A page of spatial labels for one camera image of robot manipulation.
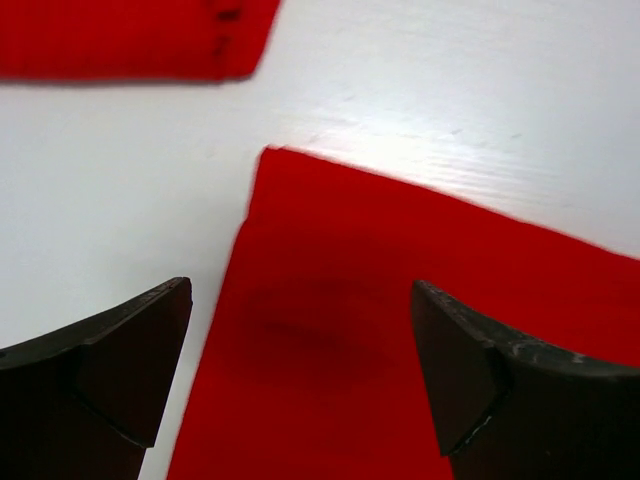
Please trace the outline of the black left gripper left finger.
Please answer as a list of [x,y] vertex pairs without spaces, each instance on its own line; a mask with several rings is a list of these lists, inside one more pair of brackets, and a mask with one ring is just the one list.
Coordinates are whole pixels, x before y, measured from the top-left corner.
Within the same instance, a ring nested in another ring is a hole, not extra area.
[[4,479],[136,479],[154,447],[192,310],[170,279],[1,351]]

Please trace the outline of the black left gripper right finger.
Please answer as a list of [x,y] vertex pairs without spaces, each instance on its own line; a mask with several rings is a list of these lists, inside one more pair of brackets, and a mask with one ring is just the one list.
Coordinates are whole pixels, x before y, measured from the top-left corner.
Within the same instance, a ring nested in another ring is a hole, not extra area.
[[424,281],[411,323],[457,479],[635,479],[639,371],[549,344]]

